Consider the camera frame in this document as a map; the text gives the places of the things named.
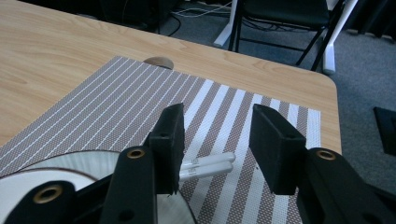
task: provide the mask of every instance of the white stripe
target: white stripe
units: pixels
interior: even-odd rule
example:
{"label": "white stripe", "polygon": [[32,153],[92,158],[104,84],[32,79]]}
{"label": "white stripe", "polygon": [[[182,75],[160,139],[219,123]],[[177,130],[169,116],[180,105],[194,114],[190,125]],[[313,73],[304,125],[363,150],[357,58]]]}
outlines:
{"label": "white stripe", "polygon": [[320,147],[320,112],[308,109],[306,148]]}
{"label": "white stripe", "polygon": [[249,106],[249,110],[247,112],[247,117],[245,119],[244,127],[241,132],[241,136],[239,138],[238,144],[236,146],[235,156],[236,159],[233,162],[233,171],[230,172],[223,185],[223,189],[219,196],[219,206],[216,207],[216,216],[213,217],[213,223],[226,223],[228,214],[231,209],[231,205],[233,202],[233,196],[236,190],[236,183],[238,183],[239,176],[242,172],[242,165],[244,163],[244,159],[246,157],[246,153],[248,150],[248,138],[250,132],[250,124],[251,124],[251,113],[253,104],[260,104],[262,101],[262,96],[254,94],[252,102]]}
{"label": "white stripe", "polygon": [[288,206],[289,206],[289,196],[286,195],[275,196],[274,210],[272,216],[273,224],[286,223],[288,219]]}
{"label": "white stripe", "polygon": [[[230,131],[235,122],[236,115],[238,114],[237,108],[241,106],[244,96],[245,96],[245,91],[240,91],[240,90],[236,91],[233,101],[231,102],[230,107],[227,110],[227,115],[221,125],[219,134],[216,138],[216,142],[213,145],[213,149],[210,154],[212,155],[220,154],[223,152],[225,145],[227,144]],[[202,178],[198,180],[198,184],[195,187],[194,193],[191,195],[191,199],[189,202],[189,204],[194,204],[194,210],[193,210],[194,214],[198,215],[200,213],[202,209],[202,205],[204,204],[205,201],[205,196],[207,194],[207,191],[209,190],[211,181],[212,181],[212,177]]]}
{"label": "white stripe", "polygon": [[[120,67],[118,67],[111,75],[113,75],[116,71],[118,71],[120,69]],[[113,84],[115,81],[117,80],[117,78],[115,79],[115,80],[113,80],[109,85],[107,85],[107,87],[105,88],[105,90],[111,85],[111,84]],[[79,103],[81,103],[85,98],[87,98],[89,96],[89,94],[87,94]],[[99,95],[97,95],[92,101],[90,101],[90,103],[88,104],[88,105],[86,105],[85,107],[84,107],[84,109],[85,108],[87,108],[90,104],[92,104],[93,103],[93,101],[96,99],[96,98],[98,98],[99,97]],[[70,110],[68,110],[68,112],[67,113],[65,113],[60,119],[58,119],[55,123],[53,123],[45,132],[43,132],[39,137],[37,137],[36,139],[35,139],[35,141],[32,143],[32,144],[30,144],[29,145],[29,147],[26,147],[21,153],[19,153],[18,154],[18,156],[16,156],[11,162],[9,162],[5,167],[3,167],[3,169],[0,171],[0,172],[3,172],[12,162],[14,162],[19,156],[21,156],[25,151],[27,151],[27,149],[28,148],[30,148],[30,147],[32,147],[44,134],[46,134],[47,132],[49,132],[57,123],[59,123],[67,114],[69,114],[72,110],[74,110],[74,108],[76,108],[78,105],[79,105],[79,103],[78,104],[76,104],[75,106],[73,106],[73,108],[71,108]]]}
{"label": "white stripe", "polygon": [[222,101],[227,94],[227,90],[229,87],[221,85],[219,87],[218,92],[216,93],[215,98],[212,101],[209,109],[207,110],[204,119],[202,120],[197,133],[192,138],[190,146],[184,155],[186,158],[196,158],[199,149],[205,141],[206,135],[209,132],[209,129],[213,123],[213,120],[216,117],[216,114],[219,111]]}
{"label": "white stripe", "polygon": [[242,218],[242,223],[257,223],[260,202],[262,201],[262,191],[266,185],[261,169],[254,169],[250,189],[248,190],[247,204]]}
{"label": "white stripe", "polygon": [[278,111],[280,107],[280,101],[277,99],[271,99],[270,107]]}
{"label": "white stripe", "polygon": [[206,98],[206,95],[209,92],[212,85],[213,85],[213,81],[206,79],[204,82],[204,85],[201,87],[201,89],[196,94],[189,109],[186,111],[186,114],[184,115],[184,129],[185,130],[187,130],[190,127],[190,124],[191,124],[193,118],[195,117],[202,102]]}
{"label": "white stripe", "polygon": [[288,122],[294,127],[297,127],[298,105],[289,104]]}
{"label": "white stripe", "polygon": [[[105,74],[112,66],[114,66],[119,60],[121,60],[121,58],[119,58],[116,62],[114,62],[113,64],[111,64],[102,74],[100,74],[96,79],[94,79],[89,85],[87,85],[86,87],[84,87],[84,89],[82,89],[81,91],[78,92],[78,94],[76,94],[72,99],[70,99],[68,102],[66,102],[64,105],[61,106],[61,108],[59,108],[57,111],[55,111],[54,113],[52,113],[52,115],[50,115],[46,120],[44,120],[42,123],[40,123],[34,130],[32,130],[31,132],[29,132],[21,141],[18,142],[17,145],[15,145],[14,147],[12,147],[10,150],[7,151],[6,154],[4,154],[2,157],[0,157],[0,160],[2,160],[8,153],[10,153],[13,149],[15,149],[17,146],[19,146],[22,142],[24,142],[24,140],[26,140],[28,137],[30,137],[37,129],[39,129],[41,126],[43,126],[48,120],[50,120],[52,117],[54,117],[60,110],[62,110],[65,106],[67,106],[70,102],[72,102],[76,97],[78,97],[81,93],[83,93],[88,87],[90,87],[99,77],[101,77],[103,74]],[[104,83],[106,80],[108,80],[108,77],[101,82],[98,87]],[[74,107],[76,107],[77,105],[79,105],[79,103],[81,103],[85,98],[87,98],[89,95],[91,94],[91,92],[89,94],[87,94],[81,101],[78,102],[78,104],[76,104]],[[55,122],[54,124],[52,124],[51,127],[53,127],[54,125],[56,125],[63,117],[65,117],[68,113],[70,113],[71,110],[69,110],[67,113],[65,113],[60,119],[57,120],[57,122]],[[42,135],[44,135],[46,132],[44,132],[43,134],[41,134],[35,141],[37,141]]]}

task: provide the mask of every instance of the chair leg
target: chair leg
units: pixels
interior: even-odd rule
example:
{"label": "chair leg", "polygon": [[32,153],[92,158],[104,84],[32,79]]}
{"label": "chair leg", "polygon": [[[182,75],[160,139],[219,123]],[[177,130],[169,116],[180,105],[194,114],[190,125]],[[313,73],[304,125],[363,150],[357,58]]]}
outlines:
{"label": "chair leg", "polygon": [[334,33],[335,27],[341,18],[341,14],[343,13],[344,6],[345,6],[345,1],[340,2],[339,4],[340,4],[340,6],[339,6],[339,8],[336,9],[334,18],[332,19],[332,22],[329,26],[326,36],[323,39],[323,42],[322,42],[320,49],[318,51],[317,58],[315,59],[314,64],[311,67],[311,71],[317,70],[319,62],[320,62],[321,58],[323,57],[324,51],[327,48],[327,44],[329,44],[330,38],[332,37],[332,33]]}
{"label": "chair leg", "polygon": [[241,39],[241,29],[242,29],[242,16],[238,17],[238,23],[236,27],[235,52],[239,52],[239,40]]}
{"label": "chair leg", "polygon": [[233,17],[233,29],[231,31],[231,36],[230,36],[230,44],[228,45],[228,50],[233,51],[233,43],[235,42],[235,52],[238,52],[239,49],[239,37],[240,37],[240,26],[242,23],[242,15],[241,15],[241,6],[243,5],[242,3],[243,0],[238,0],[236,3],[236,11],[235,15]]}
{"label": "chair leg", "polygon": [[314,46],[314,44],[317,42],[317,40],[319,39],[321,33],[323,32],[323,30],[317,31],[317,33],[315,34],[314,38],[311,40],[311,42],[309,43],[308,47],[306,47],[306,49],[304,50],[303,55],[301,55],[300,59],[297,61],[296,65],[300,65],[301,62],[303,61],[303,59],[305,58],[305,56],[308,54],[309,50],[312,49],[312,47]]}

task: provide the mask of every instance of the gray stripe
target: gray stripe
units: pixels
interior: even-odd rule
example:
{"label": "gray stripe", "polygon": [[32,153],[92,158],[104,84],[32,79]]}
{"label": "gray stripe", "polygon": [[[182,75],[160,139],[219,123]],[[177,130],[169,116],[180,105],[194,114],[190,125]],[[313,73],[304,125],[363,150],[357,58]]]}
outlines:
{"label": "gray stripe", "polygon": [[102,94],[103,96],[100,97],[102,98],[102,102],[98,102],[102,105],[88,111],[88,113],[93,112],[93,114],[88,117],[84,126],[80,125],[80,127],[75,130],[78,134],[84,134],[81,138],[72,138],[75,140],[71,146],[70,142],[64,142],[64,148],[69,146],[70,149],[68,150],[72,151],[99,148],[101,140],[111,132],[111,128],[108,125],[110,121],[112,120],[113,124],[117,124],[118,120],[125,114],[125,111],[131,107],[134,98],[140,95],[137,90],[140,90],[140,86],[142,86],[141,83],[143,82],[147,85],[147,83],[154,80],[154,77],[149,75],[149,70],[145,71],[146,72],[142,74],[137,73],[136,77],[133,76],[135,73],[123,73],[120,79],[124,79],[126,82],[122,84],[121,88],[116,91],[115,94],[111,94],[111,97],[108,99],[104,99],[106,93]]}
{"label": "gray stripe", "polygon": [[[155,124],[158,121],[159,116],[161,115],[163,109],[166,106],[169,105],[175,105],[179,103],[185,103],[185,99],[193,100],[194,94],[198,92],[202,84],[204,83],[203,81],[197,81],[198,79],[196,77],[191,77],[191,76],[181,76],[177,83],[175,83],[173,86],[175,86],[169,93],[169,98],[172,98],[170,102],[166,101],[161,101],[162,105],[160,106],[161,111],[159,111],[158,116],[148,116],[149,119],[149,125],[147,128],[142,128],[143,130],[146,130],[147,132],[139,132],[139,134],[143,134],[140,137],[138,136],[138,139],[145,139],[147,134],[154,128]],[[134,144],[129,143],[130,146],[138,146],[142,145],[143,141],[140,143],[137,143],[135,141]]]}
{"label": "gray stripe", "polygon": [[308,125],[308,108],[300,106],[298,108],[297,130],[306,137],[306,125]]}
{"label": "gray stripe", "polygon": [[[117,127],[117,131],[110,135],[113,136],[113,139],[117,142],[114,140],[111,141],[112,139],[109,137],[108,140],[110,141],[106,142],[106,144],[109,145],[107,148],[123,150],[128,147],[128,142],[131,141],[131,138],[133,139],[132,146],[138,146],[140,142],[144,140],[150,130],[141,130],[141,125],[144,124],[146,118],[150,116],[156,117],[156,120],[158,119],[165,108],[162,98],[167,94],[169,89],[172,88],[170,85],[174,84],[176,78],[177,76],[171,75],[160,76],[159,80],[154,82],[154,85],[150,88],[152,91],[147,92],[142,98],[143,106],[138,107],[140,111],[138,113],[133,113],[133,111],[136,110],[130,110],[126,120],[123,120],[120,126]],[[136,135],[140,132],[143,134],[140,134],[140,138],[137,138]]]}
{"label": "gray stripe", "polygon": [[287,119],[288,118],[288,114],[289,114],[289,106],[290,104],[285,103],[283,101],[280,102],[279,105],[279,114],[281,114],[283,116],[283,118]]}
{"label": "gray stripe", "polygon": [[259,214],[257,215],[257,223],[271,223],[274,210],[275,194],[271,192],[265,183],[262,189],[262,199],[260,200]]}
{"label": "gray stripe", "polygon": [[[210,126],[210,129],[205,137],[204,143],[201,146],[197,157],[204,157],[210,155],[210,152],[216,142],[216,139],[218,138],[219,130],[221,129],[221,126],[226,118],[227,111],[230,109],[230,105],[233,101],[233,98],[235,96],[236,89],[230,88],[227,90],[227,93],[225,94],[224,100],[221,102],[221,105],[219,107],[219,110],[213,120],[213,123]],[[195,188],[198,184],[198,180],[192,180],[188,183],[190,191],[194,192]]]}
{"label": "gray stripe", "polygon": [[172,77],[172,79],[169,80],[170,83],[168,85],[163,83],[161,84],[161,87],[158,87],[159,91],[156,97],[151,98],[146,111],[141,114],[141,122],[136,122],[136,126],[138,126],[137,130],[134,129],[136,134],[132,136],[132,139],[128,141],[124,148],[140,146],[146,139],[148,133],[154,127],[163,110],[169,105],[178,103],[177,99],[175,99],[175,95],[183,84],[183,79],[186,77],[174,73],[169,76]]}
{"label": "gray stripe", "polygon": [[184,111],[189,110],[192,101],[197,95],[198,91],[204,85],[205,80],[203,78],[191,77],[189,80],[189,85],[193,85],[189,92],[184,92],[185,96],[182,99],[182,103],[184,104]]}
{"label": "gray stripe", "polygon": [[[248,115],[248,110],[251,104],[253,94],[245,93],[242,104],[238,109],[238,114],[235,118],[232,131],[227,140],[224,152],[234,152],[239,141],[246,116]],[[210,183],[209,190],[205,196],[204,204],[202,210],[198,216],[199,223],[210,223],[215,214],[216,207],[219,202],[219,196],[222,192],[225,179],[227,175],[215,175]]]}
{"label": "gray stripe", "polygon": [[[216,93],[218,92],[220,84],[214,83],[211,87],[209,92],[207,93],[204,101],[202,102],[200,108],[198,109],[196,115],[192,119],[190,127],[186,131],[185,135],[185,146],[186,151],[190,147],[192,138],[197,133],[200,124],[202,123],[203,119],[205,118],[206,112],[209,109],[210,105],[212,104],[213,100],[216,97]],[[181,188],[181,192],[183,193],[184,199],[189,202],[191,199],[192,194],[194,193],[195,186],[197,185],[198,180],[194,179],[191,181],[186,181]]]}
{"label": "gray stripe", "polygon": [[[141,75],[141,74],[146,74],[143,76],[149,76],[150,71],[148,70],[148,67],[146,66],[141,66],[140,69],[141,71],[135,72],[134,74],[137,75]],[[96,117],[94,117],[92,114],[89,116],[89,114],[94,111],[96,112],[96,116],[104,116],[104,118],[108,115],[113,115],[116,114],[116,116],[114,116],[114,119],[119,119],[120,117],[118,116],[118,114],[116,113],[116,110],[121,106],[121,104],[123,104],[128,97],[130,97],[128,93],[129,87],[131,85],[130,82],[133,81],[132,76],[128,76],[130,75],[129,73],[122,73],[122,74],[114,74],[113,77],[120,77],[117,81],[117,84],[115,86],[111,86],[111,88],[107,89],[106,91],[103,91],[101,94],[99,94],[98,98],[93,101],[93,103],[91,104],[90,107],[86,107],[86,108],[81,108],[81,110],[76,110],[76,112],[80,113],[80,111],[83,111],[83,113],[81,113],[79,116],[76,115],[76,118],[73,119],[73,122],[70,123],[70,125],[68,125],[66,127],[66,129],[64,129],[61,134],[64,135],[64,137],[62,137],[62,141],[66,140],[64,142],[62,142],[60,145],[58,143],[57,146],[48,144],[48,146],[46,147],[47,149],[45,151],[51,151],[52,148],[56,148],[57,150],[55,151],[55,153],[53,153],[52,155],[59,155],[62,154],[64,151],[64,147],[67,148],[67,145],[70,145],[70,142],[73,141],[73,139],[77,139],[79,134],[84,132],[85,128],[87,126],[89,126],[94,119],[96,119]],[[151,77],[149,77],[148,81],[146,81],[143,86],[145,85],[149,85],[149,83],[151,83],[150,81]],[[92,127],[94,130],[99,130],[100,127]],[[95,139],[95,141],[93,141],[95,144],[99,144],[102,140],[103,136],[101,136],[100,138]],[[113,143],[115,141],[114,138],[110,139],[110,141],[112,141],[111,143]],[[102,148],[104,149],[109,149],[108,145],[104,144],[102,145]]]}
{"label": "gray stripe", "polygon": [[[271,104],[271,99],[263,97],[261,101],[262,105]],[[289,107],[289,104],[280,105],[281,109]],[[256,160],[250,149],[247,150],[247,155],[242,165],[242,172],[238,179],[237,189],[250,189],[254,169],[256,168]],[[248,199],[248,190],[238,190],[233,196],[233,205],[231,207],[230,215],[228,216],[227,223],[241,223],[245,211],[245,206]]]}
{"label": "gray stripe", "polygon": [[[129,83],[128,86],[124,87],[125,93],[120,96],[120,99],[117,101],[114,99],[112,102],[104,105],[103,108],[97,112],[97,116],[102,116],[103,119],[98,122],[96,128],[92,128],[92,133],[88,134],[90,138],[83,142],[83,149],[101,148],[109,150],[110,143],[106,143],[106,140],[109,136],[111,136],[111,130],[119,123],[119,121],[121,121],[122,117],[128,115],[128,111],[130,109],[132,110],[132,108],[136,108],[137,110],[135,109],[133,111],[139,111],[140,108],[144,106],[145,101],[142,99],[144,98],[144,92],[151,84],[155,84],[155,80],[157,78],[157,76],[151,76],[150,74],[150,71],[147,71],[147,73],[142,74],[142,76],[139,76],[138,78],[134,77],[134,82]],[[133,115],[128,115],[126,117],[127,119],[130,117],[134,118]]]}
{"label": "gray stripe", "polygon": [[297,194],[298,190],[296,190],[294,195],[289,196],[288,219],[286,223],[302,223],[296,203]]}

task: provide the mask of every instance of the screw hole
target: screw hole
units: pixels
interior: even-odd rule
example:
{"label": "screw hole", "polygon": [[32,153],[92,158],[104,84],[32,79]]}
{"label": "screw hole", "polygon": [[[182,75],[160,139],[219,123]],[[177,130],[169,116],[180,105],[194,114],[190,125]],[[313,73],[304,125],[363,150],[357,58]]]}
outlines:
{"label": "screw hole", "polygon": [[321,157],[323,160],[327,160],[327,161],[333,161],[335,160],[335,155],[334,153],[330,152],[330,151],[325,151],[325,150],[319,150],[317,151],[317,155],[319,157]]}
{"label": "screw hole", "polygon": [[138,159],[145,155],[145,151],[142,149],[132,149],[128,152],[127,157],[130,159]]}
{"label": "screw hole", "polygon": [[60,185],[51,185],[40,190],[33,201],[35,203],[49,203],[62,194],[62,187]]}

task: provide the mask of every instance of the circular cutout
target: circular cutout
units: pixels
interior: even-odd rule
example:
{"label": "circular cutout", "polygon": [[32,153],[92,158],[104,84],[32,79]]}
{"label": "circular cutout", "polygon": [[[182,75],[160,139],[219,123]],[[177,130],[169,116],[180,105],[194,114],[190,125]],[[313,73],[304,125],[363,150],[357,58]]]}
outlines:
{"label": "circular cutout", "polygon": [[127,157],[130,159],[139,159],[145,155],[145,151],[142,149],[132,149],[127,153]]}
{"label": "circular cutout", "polygon": [[172,70],[174,68],[174,64],[172,60],[165,58],[165,57],[152,57],[147,58],[144,63],[149,63],[151,65],[160,66],[162,68],[167,68]]}
{"label": "circular cutout", "polygon": [[35,197],[33,202],[35,203],[49,203],[50,201],[56,199],[62,194],[62,187],[60,185],[51,185],[40,190]]}
{"label": "circular cutout", "polygon": [[326,151],[326,150],[319,150],[317,151],[317,155],[319,157],[321,157],[323,160],[326,161],[333,161],[335,160],[335,155],[334,153],[330,152],[330,151]]}

